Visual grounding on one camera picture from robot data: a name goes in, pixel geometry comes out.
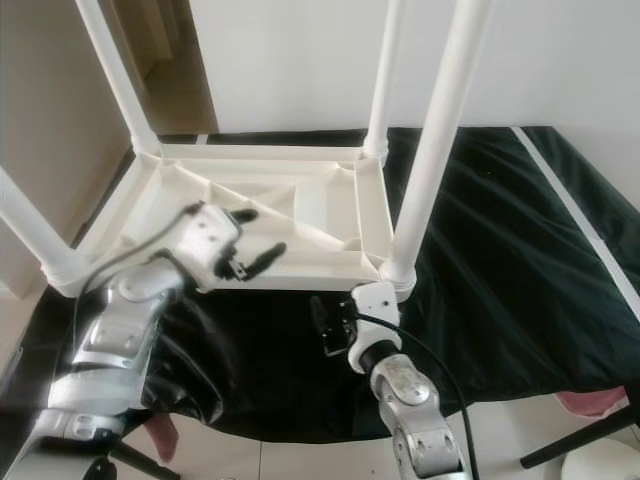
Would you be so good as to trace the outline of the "black metal table leg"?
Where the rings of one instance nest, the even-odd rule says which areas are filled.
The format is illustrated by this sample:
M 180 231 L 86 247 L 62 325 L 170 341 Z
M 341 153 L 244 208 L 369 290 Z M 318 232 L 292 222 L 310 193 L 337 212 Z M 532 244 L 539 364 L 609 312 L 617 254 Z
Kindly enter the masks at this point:
M 168 470 L 165 467 L 127 444 L 115 445 L 111 449 L 110 457 L 123 462 L 124 465 L 132 467 L 134 470 L 141 471 L 143 475 L 151 477 L 152 480 L 168 480 L 168 475 L 166 475 Z

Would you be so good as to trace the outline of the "black metal rod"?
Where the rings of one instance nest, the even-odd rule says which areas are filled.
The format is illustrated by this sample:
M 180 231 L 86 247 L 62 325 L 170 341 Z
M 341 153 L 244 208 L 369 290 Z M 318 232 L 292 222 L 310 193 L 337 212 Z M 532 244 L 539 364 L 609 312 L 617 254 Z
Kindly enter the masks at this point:
M 573 433 L 563 436 L 556 442 L 544 445 L 538 451 L 526 454 L 525 457 L 518 460 L 518 465 L 522 468 L 535 468 L 536 466 L 545 465 L 545 463 L 566 456 L 566 454 L 576 451 L 576 449 L 594 443 L 596 440 L 607 438 L 607 436 L 618 433 L 618 431 L 631 428 L 632 425 L 640 425 L 640 408 L 636 404 L 623 407 L 602 420 L 591 422 L 585 428 L 573 431 Z

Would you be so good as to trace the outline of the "beige door frame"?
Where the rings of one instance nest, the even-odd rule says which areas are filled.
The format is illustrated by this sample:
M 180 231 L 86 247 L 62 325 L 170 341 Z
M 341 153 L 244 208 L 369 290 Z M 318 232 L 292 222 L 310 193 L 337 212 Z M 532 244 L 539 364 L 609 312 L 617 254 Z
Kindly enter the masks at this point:
M 160 134 L 218 131 L 191 0 L 111 0 L 143 110 Z

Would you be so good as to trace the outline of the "pink object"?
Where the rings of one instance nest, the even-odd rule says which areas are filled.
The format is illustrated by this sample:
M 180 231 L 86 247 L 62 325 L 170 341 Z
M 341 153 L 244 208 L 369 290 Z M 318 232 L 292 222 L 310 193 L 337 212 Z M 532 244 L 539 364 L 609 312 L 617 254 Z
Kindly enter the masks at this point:
M 622 387 L 596 392 L 557 392 L 554 398 L 571 415 L 581 419 L 603 419 L 628 406 L 626 390 Z
M 169 413 L 154 413 L 143 424 L 148 434 L 148 438 L 152 440 L 157 452 L 157 458 L 163 465 L 169 465 L 173 461 L 175 452 L 177 452 L 177 444 L 180 435 L 177 431 L 172 417 Z

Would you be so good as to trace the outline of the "white plastic table top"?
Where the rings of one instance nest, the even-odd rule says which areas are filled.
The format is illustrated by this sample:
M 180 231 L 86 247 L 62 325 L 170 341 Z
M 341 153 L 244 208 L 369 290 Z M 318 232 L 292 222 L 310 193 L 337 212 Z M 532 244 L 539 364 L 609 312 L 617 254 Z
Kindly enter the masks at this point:
M 260 211 L 236 244 L 244 264 L 287 243 L 264 273 L 215 291 L 348 291 L 378 280 L 392 247 L 383 168 L 361 148 L 165 143 L 129 166 L 78 252 L 102 276 L 175 256 L 191 216 L 173 220 L 193 204 Z

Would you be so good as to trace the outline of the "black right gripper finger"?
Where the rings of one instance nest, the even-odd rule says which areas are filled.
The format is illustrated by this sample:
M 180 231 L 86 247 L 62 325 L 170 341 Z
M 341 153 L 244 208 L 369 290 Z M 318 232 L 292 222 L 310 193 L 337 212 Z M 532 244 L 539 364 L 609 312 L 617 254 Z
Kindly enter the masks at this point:
M 308 308 L 310 308 L 310 319 L 312 325 L 320 335 L 324 342 L 330 342 L 337 338 L 335 334 L 334 324 L 332 323 L 332 317 L 330 317 L 328 307 L 320 297 L 312 296 L 308 300 Z

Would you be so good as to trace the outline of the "black cloth table cover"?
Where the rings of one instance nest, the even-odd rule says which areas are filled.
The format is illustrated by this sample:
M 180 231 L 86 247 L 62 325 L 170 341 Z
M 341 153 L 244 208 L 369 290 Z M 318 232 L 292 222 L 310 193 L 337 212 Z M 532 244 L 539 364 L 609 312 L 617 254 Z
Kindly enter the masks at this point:
M 463 127 L 417 285 L 401 307 L 444 407 L 623 387 L 640 394 L 640 319 L 557 195 L 558 179 L 640 293 L 640 211 L 556 129 Z M 369 383 L 326 356 L 311 303 L 339 292 L 187 291 L 166 311 L 142 410 L 261 442 L 388 436 Z

